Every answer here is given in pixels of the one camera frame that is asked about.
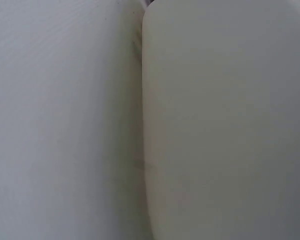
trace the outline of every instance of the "white upholstery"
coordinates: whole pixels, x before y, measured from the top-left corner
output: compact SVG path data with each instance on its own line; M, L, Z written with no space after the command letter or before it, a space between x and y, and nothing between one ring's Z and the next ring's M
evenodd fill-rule
M300 240L300 1L156 0L143 20L156 240Z

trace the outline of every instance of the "seat cushion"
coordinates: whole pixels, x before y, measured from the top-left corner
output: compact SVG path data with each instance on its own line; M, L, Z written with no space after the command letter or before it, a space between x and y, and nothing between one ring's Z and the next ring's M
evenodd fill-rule
M156 240L300 239L300 2L156 0L142 46Z

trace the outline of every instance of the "white fabric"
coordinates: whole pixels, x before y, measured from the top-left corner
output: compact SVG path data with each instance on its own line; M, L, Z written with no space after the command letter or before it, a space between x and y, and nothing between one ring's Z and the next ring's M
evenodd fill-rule
M300 240L300 1L156 0L143 20L156 240Z
M150 240L139 0L0 0L0 240Z

